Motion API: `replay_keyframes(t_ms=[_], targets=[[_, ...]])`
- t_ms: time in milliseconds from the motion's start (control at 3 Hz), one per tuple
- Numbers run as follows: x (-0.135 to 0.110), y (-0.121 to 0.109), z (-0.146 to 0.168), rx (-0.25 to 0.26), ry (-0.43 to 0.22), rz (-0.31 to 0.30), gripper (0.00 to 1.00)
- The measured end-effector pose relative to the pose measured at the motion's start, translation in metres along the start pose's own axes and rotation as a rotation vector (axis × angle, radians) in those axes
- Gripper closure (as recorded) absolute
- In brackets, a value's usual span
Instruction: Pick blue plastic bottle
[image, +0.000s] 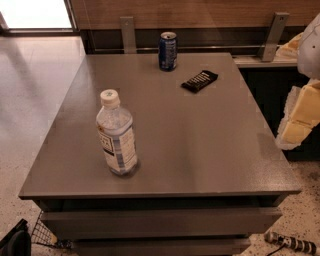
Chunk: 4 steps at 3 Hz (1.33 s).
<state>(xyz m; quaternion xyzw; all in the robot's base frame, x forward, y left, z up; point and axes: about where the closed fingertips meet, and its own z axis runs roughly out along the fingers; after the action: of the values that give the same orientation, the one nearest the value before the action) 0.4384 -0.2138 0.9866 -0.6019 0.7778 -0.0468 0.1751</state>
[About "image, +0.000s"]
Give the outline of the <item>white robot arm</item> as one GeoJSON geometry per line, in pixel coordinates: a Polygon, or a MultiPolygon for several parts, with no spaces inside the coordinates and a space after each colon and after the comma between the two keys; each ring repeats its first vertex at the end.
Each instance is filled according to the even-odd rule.
{"type": "Polygon", "coordinates": [[[275,139],[282,150],[300,146],[320,123],[320,14],[287,45],[297,48],[298,72],[309,81],[302,88],[293,86],[288,93],[275,139]]]}

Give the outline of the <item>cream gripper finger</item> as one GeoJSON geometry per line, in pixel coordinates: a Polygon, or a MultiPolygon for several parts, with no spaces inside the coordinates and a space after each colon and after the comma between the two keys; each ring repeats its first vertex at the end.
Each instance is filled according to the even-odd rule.
{"type": "Polygon", "coordinates": [[[288,93],[275,143],[282,150],[292,150],[300,146],[319,123],[320,81],[310,79],[302,88],[293,86],[288,93]]]}
{"type": "Polygon", "coordinates": [[[302,34],[299,33],[293,37],[290,41],[280,46],[276,51],[277,57],[296,58],[298,53],[299,42],[302,34]]]}

